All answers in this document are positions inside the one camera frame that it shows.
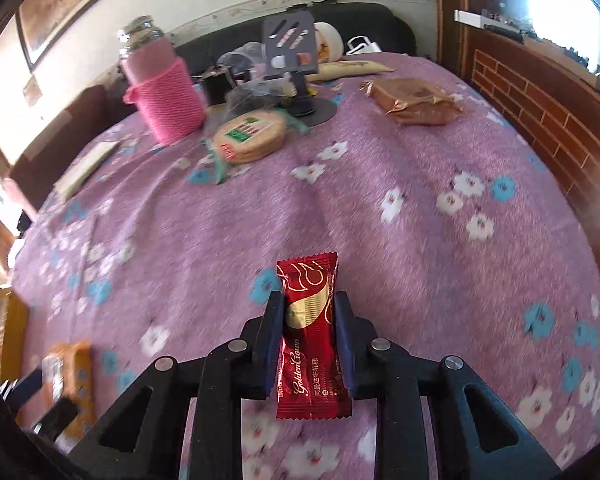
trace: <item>yellow package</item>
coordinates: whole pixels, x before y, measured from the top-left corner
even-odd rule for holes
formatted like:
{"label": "yellow package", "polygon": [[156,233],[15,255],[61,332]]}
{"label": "yellow package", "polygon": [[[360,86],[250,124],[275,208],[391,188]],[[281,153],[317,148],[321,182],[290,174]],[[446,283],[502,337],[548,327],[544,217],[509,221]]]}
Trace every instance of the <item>yellow package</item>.
{"label": "yellow package", "polygon": [[64,430],[72,440],[80,440],[95,422],[91,380],[91,343],[53,345],[42,361],[44,395],[48,407],[61,396],[78,406],[78,416]]}
{"label": "yellow package", "polygon": [[8,285],[0,286],[0,384],[20,378],[29,307]]}

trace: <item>cloth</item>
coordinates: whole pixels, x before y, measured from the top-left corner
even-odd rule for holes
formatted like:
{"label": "cloth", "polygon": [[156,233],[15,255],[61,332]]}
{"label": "cloth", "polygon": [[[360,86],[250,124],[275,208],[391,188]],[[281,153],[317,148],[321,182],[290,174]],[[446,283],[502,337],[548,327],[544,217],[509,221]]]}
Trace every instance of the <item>cloth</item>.
{"label": "cloth", "polygon": [[156,77],[130,86],[123,100],[138,107],[155,139],[163,144],[182,139],[205,120],[202,101],[181,57]]}
{"label": "cloth", "polygon": [[[50,197],[16,261],[33,306],[24,362],[91,340],[101,415],[158,356],[236,337],[280,286],[277,260],[337,251],[336,290],[379,336],[462,357],[561,466],[586,452],[600,439],[600,276],[552,174],[443,68],[364,57],[462,115],[401,126],[358,90],[369,76],[325,84],[332,120],[220,186],[196,135],[155,145],[136,114],[96,139],[122,145],[69,202]],[[353,413],[282,422],[275,399],[243,402],[244,478],[372,478],[374,403]],[[39,414],[32,400],[27,420]]]}

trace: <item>pink jar cover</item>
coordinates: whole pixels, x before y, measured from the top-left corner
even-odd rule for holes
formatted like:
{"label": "pink jar cover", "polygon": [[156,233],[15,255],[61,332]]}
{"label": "pink jar cover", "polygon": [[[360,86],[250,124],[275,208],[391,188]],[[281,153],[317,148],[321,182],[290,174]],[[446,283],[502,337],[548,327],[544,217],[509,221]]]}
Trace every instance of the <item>pink jar cover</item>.
{"label": "pink jar cover", "polygon": [[130,86],[123,97],[135,104],[154,137],[171,144],[200,127],[205,111],[181,57],[156,77]]}

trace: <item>candy wrapper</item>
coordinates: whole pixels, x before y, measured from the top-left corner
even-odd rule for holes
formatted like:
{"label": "candy wrapper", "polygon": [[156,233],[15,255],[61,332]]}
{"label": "candy wrapper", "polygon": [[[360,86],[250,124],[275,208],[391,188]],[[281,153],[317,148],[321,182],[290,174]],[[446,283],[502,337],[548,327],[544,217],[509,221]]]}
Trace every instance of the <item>candy wrapper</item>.
{"label": "candy wrapper", "polygon": [[278,368],[278,418],[351,415],[333,327],[336,253],[277,263],[285,295]]}

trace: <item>brown food package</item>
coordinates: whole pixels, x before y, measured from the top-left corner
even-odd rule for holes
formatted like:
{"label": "brown food package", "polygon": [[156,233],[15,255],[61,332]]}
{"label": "brown food package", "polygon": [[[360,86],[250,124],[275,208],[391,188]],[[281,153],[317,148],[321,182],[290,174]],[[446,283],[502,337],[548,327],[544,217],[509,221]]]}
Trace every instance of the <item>brown food package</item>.
{"label": "brown food package", "polygon": [[360,89],[401,124],[449,124],[462,113],[451,97],[423,79],[363,81]]}

